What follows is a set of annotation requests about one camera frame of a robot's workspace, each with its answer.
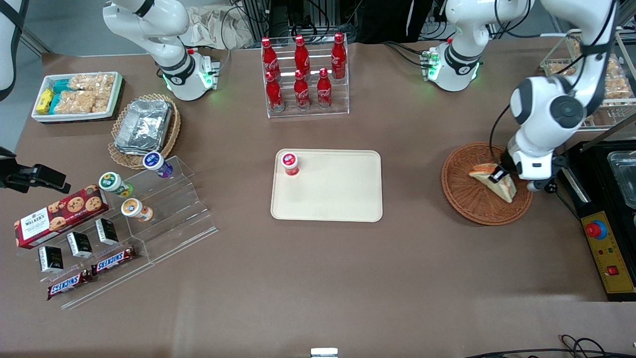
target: acrylic bottle rack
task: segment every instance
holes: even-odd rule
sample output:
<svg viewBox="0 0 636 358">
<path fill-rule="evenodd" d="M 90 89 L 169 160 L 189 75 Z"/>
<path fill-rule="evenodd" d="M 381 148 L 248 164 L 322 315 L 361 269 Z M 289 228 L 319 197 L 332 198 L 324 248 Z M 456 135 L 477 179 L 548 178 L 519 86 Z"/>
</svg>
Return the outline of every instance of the acrylic bottle rack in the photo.
<svg viewBox="0 0 636 358">
<path fill-rule="evenodd" d="M 312 38 L 318 38 L 319 43 L 313 44 Z M 323 37 L 330 37 L 331 41 L 323 41 Z M 305 37 L 305 46 L 309 52 L 309 64 L 311 69 L 311 79 L 307 81 L 309 86 L 309 98 L 311 107 L 306 111 L 301 111 L 296 106 L 296 96 L 294 94 L 294 72 L 296 71 L 296 63 L 294 61 L 294 51 L 296 44 L 293 37 L 270 38 L 272 48 L 278 57 L 280 67 L 280 92 L 285 101 L 285 110 L 282 112 L 274 112 L 269 105 L 269 99 L 265 92 L 265 108 L 268 118 L 284 118 L 284 117 L 301 117 L 311 115 L 336 115 L 349 113 L 349 46 L 347 43 L 347 35 L 345 34 L 345 51 L 347 53 L 346 75 L 340 80 L 336 80 L 331 76 L 331 50 L 333 49 L 333 35 L 315 35 Z M 267 84 L 265 79 L 265 66 L 263 65 L 263 49 L 261 48 L 261 67 L 263 68 L 263 86 Z M 320 76 L 318 72 L 321 68 L 327 68 L 329 71 L 329 80 L 331 81 L 331 107 L 323 110 L 318 105 L 317 84 Z"/>
<path fill-rule="evenodd" d="M 99 273 L 91 282 L 54 296 L 50 303 L 57 303 L 62 309 L 73 309 L 218 231 L 212 223 L 209 210 L 199 200 L 190 181 L 192 170 L 176 156 L 167 159 L 167 162 L 174 168 L 170 178 L 160 178 L 155 172 L 144 170 L 126 179 L 134 187 L 132 197 L 153 209 L 154 214 L 149 222 L 123 216 L 120 208 L 124 199 L 107 193 L 110 210 L 40 245 L 61 248 L 65 269 L 60 273 L 40 273 L 40 281 L 45 286 L 42 290 L 43 301 L 46 299 L 47 287 L 81 270 L 90 271 L 91 265 L 129 246 L 135 247 L 137 258 L 124 261 Z M 99 241 L 95 228 L 98 218 L 113 222 L 119 243 L 110 246 Z M 85 259 L 71 255 L 66 241 L 66 234 L 71 231 L 88 236 L 93 249 L 90 257 Z M 18 254 L 38 261 L 37 248 L 19 248 Z"/>
</svg>

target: table surface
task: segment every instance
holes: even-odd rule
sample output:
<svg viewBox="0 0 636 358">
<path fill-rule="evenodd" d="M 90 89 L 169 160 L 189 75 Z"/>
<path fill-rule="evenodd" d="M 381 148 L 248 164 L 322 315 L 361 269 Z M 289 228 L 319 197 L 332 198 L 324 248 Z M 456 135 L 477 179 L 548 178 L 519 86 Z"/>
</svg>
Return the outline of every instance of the table surface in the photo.
<svg viewBox="0 0 636 358">
<path fill-rule="evenodd" d="M 427 48 L 433 43 L 418 43 Z M 106 294 L 62 311 L 45 301 L 35 260 L 15 254 L 12 223 L 56 200 L 52 190 L 0 192 L 0 354 L 8 357 L 463 357 L 559 347 L 588 336 L 634 353 L 636 303 L 608 303 L 579 222 L 538 194 L 519 221 L 483 227 L 446 201 L 447 155 L 487 140 L 510 93 L 536 70 L 550 39 L 488 44 L 470 87 L 447 93 L 382 45 L 349 48 L 351 114 L 271 122 L 259 51 L 232 52 L 219 90 L 177 102 L 173 154 L 219 232 Z M 225 55 L 213 52 L 217 58 Z M 45 74 L 118 71 L 123 102 L 169 94 L 150 56 L 46 55 Z M 115 164 L 112 122 L 29 119 L 18 161 L 67 174 L 74 188 Z M 516 131 L 509 115 L 495 135 Z M 279 221 L 270 214 L 281 148 L 375 150 L 384 216 L 377 223 Z"/>
</svg>

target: round wicker basket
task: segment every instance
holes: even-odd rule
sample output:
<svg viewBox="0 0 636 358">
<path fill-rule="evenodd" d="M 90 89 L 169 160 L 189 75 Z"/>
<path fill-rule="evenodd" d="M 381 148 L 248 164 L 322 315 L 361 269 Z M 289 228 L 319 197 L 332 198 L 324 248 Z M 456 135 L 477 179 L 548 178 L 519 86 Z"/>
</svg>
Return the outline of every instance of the round wicker basket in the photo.
<svg viewBox="0 0 636 358">
<path fill-rule="evenodd" d="M 496 156 L 504 149 L 493 146 Z M 465 218 L 483 225 L 499 226 L 519 219 L 530 207 L 532 192 L 527 182 L 513 176 L 517 193 L 507 203 L 468 172 L 473 166 L 492 162 L 488 143 L 468 143 L 453 151 L 441 170 L 441 185 L 450 204 Z"/>
<path fill-rule="evenodd" d="M 172 150 L 172 147 L 174 147 L 174 143 L 177 141 L 177 136 L 179 135 L 179 128 L 181 127 L 181 116 L 179 114 L 179 110 L 177 109 L 177 105 L 174 104 L 173 100 L 171 100 L 167 96 L 164 96 L 163 94 L 146 94 L 137 99 L 147 99 L 149 101 L 160 99 L 172 105 L 172 115 L 170 116 L 170 125 L 168 128 L 168 133 L 166 133 L 165 135 L 165 141 L 163 142 L 163 149 L 161 151 L 161 155 L 164 158 L 167 158 L 168 154 L 170 154 L 170 151 Z M 123 121 L 123 118 L 126 117 L 126 112 L 128 112 L 129 106 L 130 106 L 130 103 L 128 104 L 128 106 L 126 106 L 126 108 L 124 108 L 123 111 L 121 111 L 121 113 L 117 117 L 117 120 L 115 121 L 115 124 L 113 125 L 113 130 L 111 131 L 111 134 L 113 135 L 113 140 L 115 139 L 115 137 L 117 137 L 117 133 L 119 133 L 119 130 L 121 128 L 121 122 Z M 123 154 L 119 152 L 117 148 L 115 148 L 114 142 L 108 144 L 108 152 L 110 152 L 111 158 L 113 158 L 113 160 L 117 164 L 121 164 L 125 167 L 136 169 L 136 170 L 145 169 L 144 164 L 142 163 L 144 158 L 143 155 Z"/>
</svg>

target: yogurt cup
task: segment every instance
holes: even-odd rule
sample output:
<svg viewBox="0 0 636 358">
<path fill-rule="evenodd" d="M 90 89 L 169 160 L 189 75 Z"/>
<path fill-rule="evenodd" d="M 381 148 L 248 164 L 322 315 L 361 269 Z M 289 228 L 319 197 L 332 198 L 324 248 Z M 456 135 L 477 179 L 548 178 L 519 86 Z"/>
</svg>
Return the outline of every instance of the yogurt cup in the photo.
<svg viewBox="0 0 636 358">
<path fill-rule="evenodd" d="M 298 174 L 298 157 L 296 154 L 292 152 L 286 152 L 280 158 L 280 163 L 282 167 L 285 168 L 285 173 L 287 175 L 296 175 Z"/>
<path fill-rule="evenodd" d="M 148 221 L 153 218 L 153 210 L 144 206 L 139 199 L 131 197 L 121 204 L 121 213 L 127 217 L 133 217 L 141 222 Z"/>
<path fill-rule="evenodd" d="M 118 197 L 129 197 L 132 195 L 133 187 L 130 183 L 121 179 L 117 173 L 109 171 L 99 178 L 99 187 L 107 192 L 111 192 Z"/>
<path fill-rule="evenodd" d="M 172 175 L 172 165 L 165 161 L 161 153 L 150 152 L 144 156 L 144 167 L 152 170 L 162 178 L 169 178 Z"/>
</svg>

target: red button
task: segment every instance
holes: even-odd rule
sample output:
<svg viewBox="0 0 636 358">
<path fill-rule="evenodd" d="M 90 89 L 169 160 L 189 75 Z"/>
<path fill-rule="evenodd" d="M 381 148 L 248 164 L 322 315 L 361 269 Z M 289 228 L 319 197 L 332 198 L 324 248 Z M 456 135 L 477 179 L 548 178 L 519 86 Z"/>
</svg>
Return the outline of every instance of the red button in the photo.
<svg viewBox="0 0 636 358">
<path fill-rule="evenodd" d="M 585 232 L 593 238 L 598 238 L 602 234 L 600 225 L 595 222 L 585 225 Z"/>
<path fill-rule="evenodd" d="M 608 266 L 607 274 L 610 276 L 618 275 L 618 268 L 616 266 Z"/>
</svg>

